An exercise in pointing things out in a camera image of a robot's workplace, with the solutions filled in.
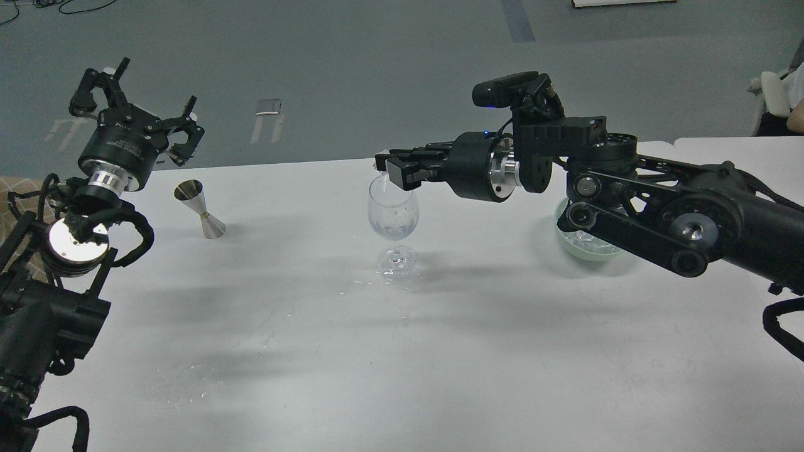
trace wine glass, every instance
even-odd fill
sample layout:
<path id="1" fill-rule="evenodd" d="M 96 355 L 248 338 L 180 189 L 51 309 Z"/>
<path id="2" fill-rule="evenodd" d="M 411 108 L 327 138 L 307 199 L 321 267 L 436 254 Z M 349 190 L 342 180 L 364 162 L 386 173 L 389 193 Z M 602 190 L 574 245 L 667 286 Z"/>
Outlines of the wine glass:
<path id="1" fill-rule="evenodd" d="M 368 222 L 378 235 L 402 240 L 419 223 L 419 203 L 413 191 L 394 185 L 388 173 L 377 176 L 368 186 Z M 378 271 L 388 280 L 404 280 L 418 274 L 416 252 L 397 245 L 379 257 Z"/>

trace glass base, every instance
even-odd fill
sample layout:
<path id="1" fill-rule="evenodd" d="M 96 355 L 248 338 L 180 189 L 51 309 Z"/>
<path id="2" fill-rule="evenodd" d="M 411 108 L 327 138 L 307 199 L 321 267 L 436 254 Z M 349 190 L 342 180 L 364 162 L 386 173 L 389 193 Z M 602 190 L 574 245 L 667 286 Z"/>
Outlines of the glass base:
<path id="1" fill-rule="evenodd" d="M 418 257 L 407 246 L 395 246 L 380 255 L 377 270 L 389 281 L 408 280 L 419 274 Z"/>

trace person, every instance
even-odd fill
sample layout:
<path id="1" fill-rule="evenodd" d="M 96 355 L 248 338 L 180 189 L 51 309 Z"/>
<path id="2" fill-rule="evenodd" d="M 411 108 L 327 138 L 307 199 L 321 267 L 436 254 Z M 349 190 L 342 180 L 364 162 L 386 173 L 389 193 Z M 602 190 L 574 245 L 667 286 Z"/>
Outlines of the person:
<path id="1" fill-rule="evenodd" d="M 793 109 L 787 118 L 787 129 L 794 134 L 804 135 L 804 63 L 781 82 L 787 88 L 790 108 Z"/>
<path id="2" fill-rule="evenodd" d="M 782 77 L 781 84 L 790 103 L 790 116 L 778 117 L 765 112 L 760 118 L 758 137 L 804 135 L 804 63 Z"/>

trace white chair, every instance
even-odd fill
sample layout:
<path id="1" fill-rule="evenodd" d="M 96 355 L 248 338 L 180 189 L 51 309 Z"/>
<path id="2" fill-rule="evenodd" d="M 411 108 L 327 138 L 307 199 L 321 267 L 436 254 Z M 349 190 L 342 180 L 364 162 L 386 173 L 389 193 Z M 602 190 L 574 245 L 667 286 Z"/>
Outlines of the white chair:
<path id="1" fill-rule="evenodd" d="M 786 70 L 781 72 L 766 71 L 760 74 L 759 77 L 751 79 L 748 92 L 753 93 L 755 96 L 751 136 L 757 134 L 763 114 L 770 113 L 780 118 L 790 116 L 790 102 L 787 98 L 787 90 L 781 82 L 781 78 L 787 72 Z"/>

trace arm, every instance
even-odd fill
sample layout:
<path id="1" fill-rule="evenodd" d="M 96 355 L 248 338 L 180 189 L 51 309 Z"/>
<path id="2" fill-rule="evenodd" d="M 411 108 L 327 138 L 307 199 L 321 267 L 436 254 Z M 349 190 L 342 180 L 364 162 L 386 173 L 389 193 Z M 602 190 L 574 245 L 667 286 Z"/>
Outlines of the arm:
<path id="1" fill-rule="evenodd" d="M 790 117 L 787 118 L 787 129 L 797 134 L 804 134 L 804 99 L 801 99 L 796 108 L 790 112 Z"/>

